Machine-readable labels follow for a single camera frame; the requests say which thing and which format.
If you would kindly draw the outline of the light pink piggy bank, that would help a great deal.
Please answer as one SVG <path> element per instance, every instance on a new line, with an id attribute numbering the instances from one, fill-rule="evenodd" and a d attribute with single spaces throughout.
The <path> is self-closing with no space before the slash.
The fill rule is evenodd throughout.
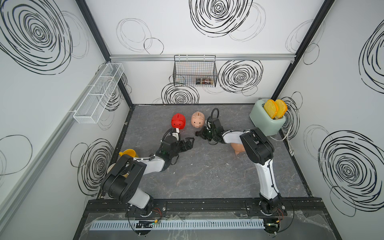
<path id="1" fill-rule="evenodd" d="M 194 128 L 202 128 L 205 124 L 205 115 L 202 112 L 195 112 L 191 117 L 191 124 Z"/>

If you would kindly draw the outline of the orange-tan piggy bank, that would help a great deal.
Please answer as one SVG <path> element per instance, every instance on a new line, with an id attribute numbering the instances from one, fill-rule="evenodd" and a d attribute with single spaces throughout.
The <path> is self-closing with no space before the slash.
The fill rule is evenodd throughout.
<path id="1" fill-rule="evenodd" d="M 243 144 L 231 143 L 231 147 L 234 149 L 236 155 L 246 151 Z"/>

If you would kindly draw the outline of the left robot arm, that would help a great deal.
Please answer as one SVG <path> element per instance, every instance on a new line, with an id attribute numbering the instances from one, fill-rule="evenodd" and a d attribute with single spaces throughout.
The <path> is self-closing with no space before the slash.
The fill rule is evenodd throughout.
<path id="1" fill-rule="evenodd" d="M 120 203 L 135 206 L 142 214 L 149 215 L 153 209 L 153 197 L 139 188 L 142 177 L 160 173 L 173 165 L 173 158 L 191 150 L 195 138 L 179 140 L 175 136 L 165 137 L 156 153 L 147 158 L 122 155 L 104 177 L 101 189 Z"/>

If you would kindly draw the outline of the red piggy bank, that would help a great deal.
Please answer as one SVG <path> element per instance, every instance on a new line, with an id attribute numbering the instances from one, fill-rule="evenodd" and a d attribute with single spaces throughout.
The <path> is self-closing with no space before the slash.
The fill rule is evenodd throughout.
<path id="1" fill-rule="evenodd" d="M 177 113 L 171 119 L 171 125 L 175 129 L 183 130 L 186 126 L 186 118 L 184 115 Z"/>

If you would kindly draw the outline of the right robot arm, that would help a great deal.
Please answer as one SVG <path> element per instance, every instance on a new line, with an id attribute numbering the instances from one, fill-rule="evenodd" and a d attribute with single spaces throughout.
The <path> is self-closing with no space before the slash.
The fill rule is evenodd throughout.
<path id="1" fill-rule="evenodd" d="M 239 144 L 257 168 L 260 181 L 261 212 L 271 216 L 277 211 L 281 203 L 281 195 L 278 191 L 273 170 L 274 146 L 259 128 L 250 130 L 225 131 L 220 120 L 214 118 L 207 121 L 207 126 L 197 131 L 195 135 L 207 141 L 221 144 Z"/>

